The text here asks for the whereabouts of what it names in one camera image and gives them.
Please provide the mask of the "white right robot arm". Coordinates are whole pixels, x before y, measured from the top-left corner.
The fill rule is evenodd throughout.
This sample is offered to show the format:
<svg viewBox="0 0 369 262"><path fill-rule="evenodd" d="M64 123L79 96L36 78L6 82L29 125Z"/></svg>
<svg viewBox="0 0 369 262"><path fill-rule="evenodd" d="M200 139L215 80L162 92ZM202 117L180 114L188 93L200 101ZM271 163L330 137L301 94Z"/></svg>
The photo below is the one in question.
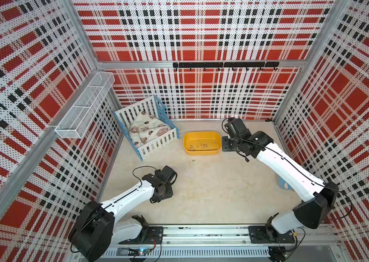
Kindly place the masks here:
<svg viewBox="0 0 369 262"><path fill-rule="evenodd" d="M226 118L222 128L227 133L222 138L225 152L236 152L245 160L253 157L262 162L288 183L301 199L299 205L268 219L265 224L268 236L277 239L296 228L318 228L334 207L338 185L312 175L291 159L269 135L262 131L251 133L242 119Z"/></svg>

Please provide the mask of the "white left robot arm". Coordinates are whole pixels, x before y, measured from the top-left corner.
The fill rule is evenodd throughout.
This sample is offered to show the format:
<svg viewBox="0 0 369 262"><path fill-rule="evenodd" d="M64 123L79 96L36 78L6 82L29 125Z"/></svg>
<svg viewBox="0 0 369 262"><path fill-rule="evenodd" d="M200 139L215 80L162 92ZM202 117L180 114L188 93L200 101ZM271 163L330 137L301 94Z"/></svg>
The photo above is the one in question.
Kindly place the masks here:
<svg viewBox="0 0 369 262"><path fill-rule="evenodd" d="M71 252L80 253L89 262L99 259L112 242L121 245L152 245L151 249L130 249L130 261L145 261L146 256L162 246L162 227L152 227L143 216L122 217L144 202L159 203L173 197L172 186L178 174L171 167L155 169L122 194L98 203L88 202L71 229Z"/></svg>

